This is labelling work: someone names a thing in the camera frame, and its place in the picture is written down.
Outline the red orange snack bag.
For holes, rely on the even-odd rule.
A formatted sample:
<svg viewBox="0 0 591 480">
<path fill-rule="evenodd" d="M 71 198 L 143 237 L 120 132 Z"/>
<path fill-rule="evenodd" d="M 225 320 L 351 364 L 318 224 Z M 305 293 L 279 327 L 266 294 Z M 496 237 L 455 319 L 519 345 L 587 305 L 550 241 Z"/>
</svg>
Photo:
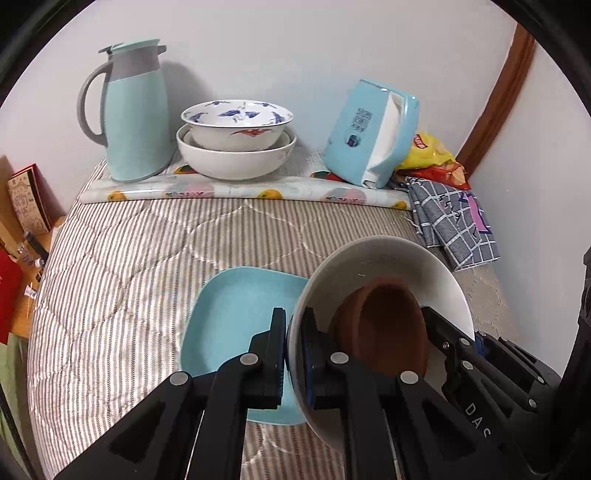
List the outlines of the red orange snack bag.
<svg viewBox="0 0 591 480">
<path fill-rule="evenodd" d="M 442 165 L 433 165 L 423 169 L 399 170 L 397 174 L 401 177 L 430 180 L 462 191 L 471 189 L 465 169 L 458 162 L 446 162 Z"/>
</svg>

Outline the fruit print rolled mat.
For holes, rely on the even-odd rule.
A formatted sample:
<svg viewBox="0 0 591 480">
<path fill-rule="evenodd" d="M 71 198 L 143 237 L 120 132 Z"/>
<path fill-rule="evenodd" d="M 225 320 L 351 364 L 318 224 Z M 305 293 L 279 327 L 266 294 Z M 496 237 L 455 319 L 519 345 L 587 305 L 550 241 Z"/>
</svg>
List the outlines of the fruit print rolled mat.
<svg viewBox="0 0 591 480">
<path fill-rule="evenodd" d="M 346 183 L 329 172 L 320 154 L 308 157 L 293 153 L 280 169 L 244 181 L 215 180 L 197 173 L 177 159 L 164 173 L 135 183 L 119 183 L 104 174 L 79 196 L 85 204 L 156 199 L 263 199 L 328 202 L 411 209 L 407 189 L 369 189 Z"/>
</svg>

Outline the brown wooden door frame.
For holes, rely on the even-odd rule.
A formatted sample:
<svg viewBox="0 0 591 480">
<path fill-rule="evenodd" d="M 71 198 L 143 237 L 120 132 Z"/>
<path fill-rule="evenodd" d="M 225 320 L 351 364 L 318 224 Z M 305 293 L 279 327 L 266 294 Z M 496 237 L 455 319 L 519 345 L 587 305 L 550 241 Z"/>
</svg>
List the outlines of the brown wooden door frame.
<svg viewBox="0 0 591 480">
<path fill-rule="evenodd" d="M 528 77 L 537 42 L 517 24 L 507 58 L 485 108 L 456 159 L 470 178 L 501 132 Z"/>
</svg>

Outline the large white ceramic bowl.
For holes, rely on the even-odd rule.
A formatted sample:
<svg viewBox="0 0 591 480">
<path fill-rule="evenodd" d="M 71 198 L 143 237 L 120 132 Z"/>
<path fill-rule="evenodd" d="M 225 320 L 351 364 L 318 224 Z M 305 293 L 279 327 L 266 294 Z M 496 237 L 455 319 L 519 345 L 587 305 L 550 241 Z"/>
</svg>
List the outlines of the large white ceramic bowl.
<svg viewBox="0 0 591 480">
<path fill-rule="evenodd" d="M 189 127 L 176 132 L 180 157 L 193 171 L 218 180 L 242 181 L 266 176 L 280 169 L 294 150 L 297 136 L 290 128 L 269 149 L 252 152 L 213 151 L 194 143 Z"/>
</svg>

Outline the light blue electric kettle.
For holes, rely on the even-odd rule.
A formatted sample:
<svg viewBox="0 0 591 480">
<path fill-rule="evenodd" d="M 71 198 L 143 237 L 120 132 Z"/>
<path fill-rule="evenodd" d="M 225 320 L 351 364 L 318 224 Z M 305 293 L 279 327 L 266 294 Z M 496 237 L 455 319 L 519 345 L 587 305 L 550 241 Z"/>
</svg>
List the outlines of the light blue electric kettle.
<svg viewBox="0 0 591 480">
<path fill-rule="evenodd" d="M 419 117 L 415 96 L 360 80 L 329 136 L 325 167 L 353 185 L 383 189 L 406 159 Z"/>
</svg>

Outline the brown patterned box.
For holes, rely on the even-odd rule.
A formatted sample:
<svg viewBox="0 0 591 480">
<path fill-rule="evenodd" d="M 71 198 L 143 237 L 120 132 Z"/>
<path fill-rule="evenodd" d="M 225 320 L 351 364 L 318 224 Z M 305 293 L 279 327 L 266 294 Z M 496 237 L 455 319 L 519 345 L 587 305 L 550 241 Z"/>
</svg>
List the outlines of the brown patterned box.
<svg viewBox="0 0 591 480">
<path fill-rule="evenodd" d="M 54 228 L 57 217 L 47 203 L 47 192 L 35 163 L 13 173 L 6 187 L 16 218 L 24 231 L 41 235 Z"/>
</svg>

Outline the brown small bowl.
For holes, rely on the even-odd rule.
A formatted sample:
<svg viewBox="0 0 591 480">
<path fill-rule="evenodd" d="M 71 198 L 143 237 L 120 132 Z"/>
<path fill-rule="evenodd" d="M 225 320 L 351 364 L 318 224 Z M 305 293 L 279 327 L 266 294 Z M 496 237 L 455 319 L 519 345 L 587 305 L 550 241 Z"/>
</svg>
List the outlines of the brown small bowl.
<svg viewBox="0 0 591 480">
<path fill-rule="evenodd" d="M 329 334 L 342 352 L 370 369 L 397 376 L 428 367 L 428 335 L 419 303 L 399 279 L 381 277 L 356 289 L 332 316 Z"/>
</svg>

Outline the red paper bag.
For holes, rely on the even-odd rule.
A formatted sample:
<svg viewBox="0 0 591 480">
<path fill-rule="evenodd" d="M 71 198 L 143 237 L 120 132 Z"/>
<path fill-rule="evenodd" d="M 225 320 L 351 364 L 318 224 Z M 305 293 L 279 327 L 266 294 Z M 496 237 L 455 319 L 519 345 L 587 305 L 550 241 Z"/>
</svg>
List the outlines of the red paper bag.
<svg viewBox="0 0 591 480">
<path fill-rule="evenodd" d="M 8 253 L 0 251 L 0 342 L 8 342 L 11 318 L 22 281 L 22 270 Z"/>
</svg>

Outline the grey checked folded cloth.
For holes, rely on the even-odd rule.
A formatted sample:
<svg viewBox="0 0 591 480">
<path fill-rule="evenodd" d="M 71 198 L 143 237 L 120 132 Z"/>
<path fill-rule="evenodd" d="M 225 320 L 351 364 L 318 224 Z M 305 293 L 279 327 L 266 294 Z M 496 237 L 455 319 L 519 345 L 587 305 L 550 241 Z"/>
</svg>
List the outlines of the grey checked folded cloth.
<svg viewBox="0 0 591 480">
<path fill-rule="evenodd" d="M 427 248 L 441 248 L 453 271 L 500 259 L 499 248 L 478 198 L 420 178 L 406 178 L 417 233 Z"/>
</svg>

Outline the yellow chips bag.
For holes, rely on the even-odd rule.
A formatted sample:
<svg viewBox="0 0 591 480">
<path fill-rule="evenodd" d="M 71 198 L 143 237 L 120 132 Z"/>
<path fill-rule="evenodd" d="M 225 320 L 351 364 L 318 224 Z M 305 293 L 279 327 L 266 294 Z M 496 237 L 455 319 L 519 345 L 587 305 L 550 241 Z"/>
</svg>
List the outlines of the yellow chips bag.
<svg viewBox="0 0 591 480">
<path fill-rule="evenodd" d="M 444 144 L 426 132 L 419 132 L 413 137 L 408 155 L 397 169 L 421 170 L 447 162 L 455 162 L 455 157 Z"/>
</svg>

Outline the light blue thermos jug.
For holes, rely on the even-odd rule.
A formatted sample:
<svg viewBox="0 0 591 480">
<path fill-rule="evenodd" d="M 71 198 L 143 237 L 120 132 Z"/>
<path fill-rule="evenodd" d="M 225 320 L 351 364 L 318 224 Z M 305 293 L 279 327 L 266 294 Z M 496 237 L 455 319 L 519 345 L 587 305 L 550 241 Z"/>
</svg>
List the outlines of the light blue thermos jug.
<svg viewBox="0 0 591 480">
<path fill-rule="evenodd" d="M 102 51 L 107 61 L 84 81 L 76 113 L 82 132 L 106 151 L 111 177 L 136 182 L 163 171 L 175 147 L 169 131 L 169 109 L 158 39 L 114 44 Z M 86 96 L 92 81 L 103 76 L 99 106 L 100 131 L 86 118 Z"/>
</svg>

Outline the teal plastic plate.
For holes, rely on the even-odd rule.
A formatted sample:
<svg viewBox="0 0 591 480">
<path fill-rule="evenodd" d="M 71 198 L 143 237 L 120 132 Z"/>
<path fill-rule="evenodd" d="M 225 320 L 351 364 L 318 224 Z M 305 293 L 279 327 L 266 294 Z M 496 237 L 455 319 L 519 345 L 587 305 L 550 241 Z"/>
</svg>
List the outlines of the teal plastic plate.
<svg viewBox="0 0 591 480">
<path fill-rule="evenodd" d="M 273 310 L 293 317 L 308 280 L 256 267 L 224 270 L 198 294 L 180 351 L 180 369 L 196 377 L 249 350 L 252 336 L 270 329 Z"/>
</svg>

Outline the blue patterned porcelain bowl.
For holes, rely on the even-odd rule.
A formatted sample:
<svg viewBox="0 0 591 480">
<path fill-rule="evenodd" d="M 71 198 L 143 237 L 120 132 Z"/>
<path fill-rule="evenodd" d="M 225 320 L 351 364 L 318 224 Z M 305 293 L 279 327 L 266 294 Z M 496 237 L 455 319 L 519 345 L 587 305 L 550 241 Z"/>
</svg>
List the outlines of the blue patterned porcelain bowl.
<svg viewBox="0 0 591 480">
<path fill-rule="evenodd" d="M 294 119 L 283 106 L 230 99 L 202 102 L 180 114 L 197 146 L 214 151 L 249 152 L 273 146 Z"/>
</svg>

